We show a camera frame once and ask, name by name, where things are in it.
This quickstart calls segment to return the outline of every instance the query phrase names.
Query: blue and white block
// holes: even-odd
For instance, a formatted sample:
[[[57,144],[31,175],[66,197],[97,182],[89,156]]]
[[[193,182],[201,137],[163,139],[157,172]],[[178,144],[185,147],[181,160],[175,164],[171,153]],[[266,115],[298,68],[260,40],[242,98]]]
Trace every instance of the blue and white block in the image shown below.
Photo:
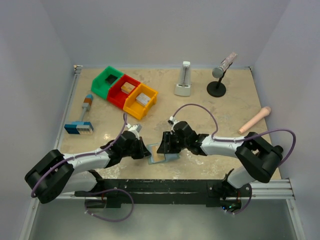
[[[94,132],[94,127],[89,121],[73,121],[65,124],[64,129],[69,134],[91,135]]]

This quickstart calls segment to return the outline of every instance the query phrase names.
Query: black round base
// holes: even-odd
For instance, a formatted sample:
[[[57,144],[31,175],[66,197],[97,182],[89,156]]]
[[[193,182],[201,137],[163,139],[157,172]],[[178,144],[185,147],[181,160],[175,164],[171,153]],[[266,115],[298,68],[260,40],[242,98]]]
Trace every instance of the black round base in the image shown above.
[[[222,82],[220,82],[220,86],[218,88],[216,88],[217,84],[218,84],[218,81],[210,82],[208,84],[208,86],[206,86],[206,91],[212,97],[220,98],[226,94],[227,89],[226,89],[226,86]]]

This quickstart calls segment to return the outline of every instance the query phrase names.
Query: microphone stand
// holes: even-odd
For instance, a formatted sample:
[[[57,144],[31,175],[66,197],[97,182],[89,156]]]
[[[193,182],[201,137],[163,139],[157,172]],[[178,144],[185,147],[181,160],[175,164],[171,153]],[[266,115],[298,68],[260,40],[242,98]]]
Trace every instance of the microphone stand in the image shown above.
[[[208,94],[210,94],[212,97],[220,98],[223,95],[226,94],[226,86],[221,82],[224,78],[226,71],[230,68],[230,66],[233,64],[233,62],[228,66],[228,68],[224,71],[222,77],[219,78],[218,81],[212,81],[206,86],[206,91]]]

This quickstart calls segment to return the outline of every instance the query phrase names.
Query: cable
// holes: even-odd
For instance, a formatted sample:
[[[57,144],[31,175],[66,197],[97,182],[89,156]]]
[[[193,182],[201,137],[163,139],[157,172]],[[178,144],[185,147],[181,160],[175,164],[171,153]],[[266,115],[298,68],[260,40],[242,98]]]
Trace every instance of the cable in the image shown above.
[[[104,194],[104,193],[102,193],[102,194],[101,194],[101,201],[102,201],[102,202],[104,202],[104,203],[107,203],[107,201],[106,201],[106,200],[104,200],[104,197],[105,197],[105,194]]]
[[[239,198],[241,197],[241,192],[238,189],[238,191],[236,192],[236,200],[239,201]]]
[[[294,148],[295,148],[295,145],[296,145],[296,142],[297,142],[297,137],[296,137],[296,134],[290,130],[290,129],[287,129],[287,128],[278,128],[278,129],[274,129],[274,130],[268,130],[268,131],[265,131],[265,132],[262,132],[260,134],[257,134],[257,135],[254,135],[254,136],[251,136],[251,137],[247,137],[247,138],[242,138],[242,139],[237,139],[237,140],[231,140],[231,139],[219,139],[219,138],[214,138],[214,135],[218,132],[219,128],[218,128],[218,123],[217,123],[217,120],[216,118],[214,117],[214,115],[207,109],[205,108],[204,106],[201,106],[199,104],[196,104],[196,103],[188,103],[188,104],[185,104],[185,105],[182,105],[181,107],[179,107],[175,113],[173,114],[173,117],[175,117],[175,115],[184,107],[186,106],[197,106],[197,107],[200,107],[202,109],[204,109],[206,112],[208,112],[210,114],[210,116],[212,117],[214,123],[215,123],[215,128],[216,130],[211,134],[211,138],[213,141],[217,141],[217,142],[224,142],[224,143],[241,143],[241,142],[246,142],[246,141],[250,141],[250,140],[253,140],[253,139],[256,139],[256,138],[259,138],[261,136],[264,136],[266,134],[270,134],[270,133],[274,133],[274,132],[288,132],[292,135],[292,145],[288,151],[288,153],[286,154],[286,156],[282,159],[282,161],[279,163],[278,167],[281,166],[288,158],[289,156],[291,155],[291,153],[293,152]],[[252,198],[252,187],[251,185],[249,184],[250,186],[250,197],[249,197],[249,200],[248,202],[237,212],[227,212],[227,213],[230,213],[230,214],[239,214],[241,212],[243,212],[247,206],[249,205],[250,201],[251,201],[251,198]]]
[[[293,152],[293,150],[294,150],[294,148],[296,146],[296,142],[297,142],[296,134],[290,129],[278,128],[278,129],[268,130],[268,131],[264,131],[262,133],[259,133],[257,135],[250,136],[250,137],[246,137],[246,138],[242,138],[242,139],[236,139],[235,141],[230,140],[230,139],[219,139],[219,138],[214,138],[213,140],[217,141],[217,142],[224,142],[224,143],[234,143],[234,142],[241,143],[241,142],[250,141],[252,139],[256,139],[256,138],[259,138],[259,137],[261,137],[263,135],[271,134],[271,133],[274,133],[274,132],[288,132],[288,133],[290,133],[292,135],[292,145],[291,145],[288,153],[285,155],[285,157],[279,163],[279,165],[278,165],[278,167],[279,167],[289,158],[289,156],[291,155],[291,153]]]
[[[99,215],[96,215],[94,213],[92,213],[91,211],[88,210],[88,207],[87,207],[87,204],[84,203],[84,209],[85,209],[85,212],[90,214],[91,216],[97,218],[97,219],[100,219],[100,220],[104,220],[104,221],[107,221],[107,222],[112,222],[112,223],[118,223],[118,222],[122,222],[126,219],[128,219],[130,217],[130,215],[132,214],[132,212],[134,211],[134,208],[135,208],[135,203],[134,203],[134,199],[132,198],[132,196],[130,195],[130,193],[128,193],[127,191],[125,190],[122,190],[122,189],[119,189],[119,188],[112,188],[112,189],[108,189],[108,190],[104,190],[104,191],[99,191],[99,192],[87,192],[86,194],[90,195],[90,196],[94,196],[94,195],[100,195],[100,194],[105,194],[105,193],[109,193],[109,192],[113,192],[113,191],[119,191],[119,192],[122,192],[126,195],[129,196],[130,200],[131,200],[131,210],[130,212],[128,213],[127,216],[123,217],[123,218],[120,218],[120,219],[110,219],[110,218],[106,218],[106,217],[103,217],[103,216],[99,216]]]
[[[179,107],[179,108],[175,111],[175,113],[172,115],[172,117],[175,117],[175,115],[176,115],[182,108],[184,108],[184,107],[186,107],[186,106],[197,106],[197,107],[202,108],[203,110],[205,110],[208,114],[210,114],[210,116],[211,116],[211,118],[213,119],[214,124],[215,124],[215,131],[212,133],[212,136],[215,135],[215,134],[218,132],[218,130],[219,130],[219,128],[218,128],[218,122],[217,122],[215,116],[214,116],[207,108],[205,108],[204,106],[201,106],[200,104],[187,103],[187,104],[185,104],[185,105],[182,105],[181,107]]]
[[[86,156],[92,156],[92,155],[98,155],[100,153],[103,153],[104,151],[108,150],[109,148],[111,148],[113,146],[113,144],[115,144],[115,142],[119,139],[120,135],[122,134],[122,132],[124,131],[125,127],[127,125],[127,113],[123,113],[123,126],[118,134],[118,136],[113,140],[113,142],[111,142],[106,148],[98,151],[98,152],[89,152],[89,153],[81,153],[78,154],[76,156],[71,156],[68,157],[60,162],[58,162],[56,165],[54,165],[53,167],[51,167],[45,174],[43,174],[43,176],[39,179],[39,181],[34,185],[32,191],[31,191],[31,197],[32,198],[36,198],[36,190],[39,187],[39,185],[42,183],[42,181],[51,173],[53,172],[57,167],[59,167],[60,165],[73,160],[73,159],[77,159],[77,158],[81,158],[81,157],[86,157]]]
[[[239,211],[236,211],[236,212],[229,212],[229,211],[225,211],[226,213],[229,213],[229,214],[232,214],[232,215],[237,215],[239,213],[242,213],[249,205],[249,203],[251,202],[251,199],[252,199],[252,187],[251,187],[251,184],[249,183],[249,193],[250,193],[250,196],[249,196],[249,199],[248,201],[246,202],[246,204],[240,208]]]

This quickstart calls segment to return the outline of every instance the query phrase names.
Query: gray wall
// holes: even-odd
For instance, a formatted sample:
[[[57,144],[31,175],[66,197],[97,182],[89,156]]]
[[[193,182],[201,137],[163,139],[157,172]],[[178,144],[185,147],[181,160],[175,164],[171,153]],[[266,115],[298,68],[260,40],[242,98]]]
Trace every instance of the gray wall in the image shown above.
[[[296,132],[292,156],[280,168],[290,177],[309,240],[319,239],[320,137],[320,2],[291,0],[253,68],[262,105],[272,108],[269,129]],[[273,134],[274,143],[291,145],[286,133]]]
[[[0,1],[0,238],[19,237],[30,202],[24,176],[51,150],[72,63],[39,0]]]
[[[290,0],[41,1],[77,64],[205,67],[235,51],[247,67]]]

